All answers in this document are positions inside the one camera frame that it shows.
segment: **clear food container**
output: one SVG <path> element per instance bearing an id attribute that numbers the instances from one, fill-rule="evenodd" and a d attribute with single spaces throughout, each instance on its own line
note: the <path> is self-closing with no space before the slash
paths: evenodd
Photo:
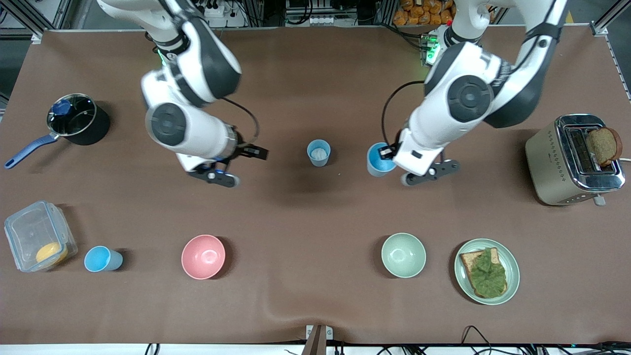
<path id="1" fill-rule="evenodd" d="M 38 201 L 4 221 L 15 266 L 23 272 L 48 270 L 77 252 L 63 212 Z"/>

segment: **light blue cup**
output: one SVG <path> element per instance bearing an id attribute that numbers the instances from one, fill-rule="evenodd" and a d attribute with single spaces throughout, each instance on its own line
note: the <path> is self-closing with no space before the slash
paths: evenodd
<path id="1" fill-rule="evenodd" d="M 83 265 L 91 272 L 116 270 L 122 265 L 122 255 L 106 246 L 95 246 L 85 255 Z"/>
<path id="2" fill-rule="evenodd" d="M 312 153 L 314 150 L 322 148 L 324 150 L 325 156 L 323 157 L 314 157 Z M 307 145 L 307 155 L 311 160 L 311 164 L 314 164 L 317 167 L 325 166 L 326 162 L 329 161 L 329 156 L 331 155 L 331 146 L 329 143 L 326 143 L 326 140 L 314 140 Z"/>
<path id="3" fill-rule="evenodd" d="M 393 161 L 383 160 L 379 156 L 379 149 L 385 146 L 387 146 L 387 144 L 383 142 L 375 143 L 368 149 L 368 153 L 366 153 L 366 169 L 368 169 L 370 175 L 373 175 L 375 178 L 385 176 L 396 167 Z"/>

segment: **light green bowl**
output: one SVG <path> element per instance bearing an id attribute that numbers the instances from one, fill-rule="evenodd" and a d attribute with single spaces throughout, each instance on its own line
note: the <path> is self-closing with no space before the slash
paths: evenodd
<path id="1" fill-rule="evenodd" d="M 426 259 L 423 243 L 408 233 L 389 236 L 381 247 L 381 261 L 396 277 L 405 279 L 418 275 Z"/>

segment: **plate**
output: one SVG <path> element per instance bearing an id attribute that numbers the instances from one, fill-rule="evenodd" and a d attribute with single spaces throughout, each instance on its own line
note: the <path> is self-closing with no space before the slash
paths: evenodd
<path id="1" fill-rule="evenodd" d="M 463 261 L 460 259 L 460 254 L 484 250 L 485 248 L 497 248 L 500 263 L 506 269 L 506 283 L 508 284 L 508 289 L 503 295 L 496 298 L 482 298 L 475 294 L 473 286 L 471 286 L 469 278 L 467 277 L 467 271 L 464 268 Z M 515 260 L 513 254 L 505 246 L 491 239 L 479 238 L 465 243 L 456 254 L 454 272 L 456 273 L 456 280 L 458 281 L 460 288 L 463 289 L 464 293 L 466 293 L 472 300 L 481 304 L 496 306 L 498 304 L 505 303 L 515 296 L 515 293 L 519 288 L 519 266 L 517 265 L 517 260 Z"/>

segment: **black pot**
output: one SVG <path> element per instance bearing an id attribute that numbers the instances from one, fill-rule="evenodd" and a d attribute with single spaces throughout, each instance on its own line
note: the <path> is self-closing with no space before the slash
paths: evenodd
<path id="1" fill-rule="evenodd" d="M 94 100 L 82 93 L 71 93 L 57 100 L 46 118 L 50 134 L 37 138 L 20 150 L 5 164 L 10 169 L 39 147 L 56 142 L 59 137 L 77 145 L 91 145 L 100 141 L 110 129 L 110 118 Z"/>

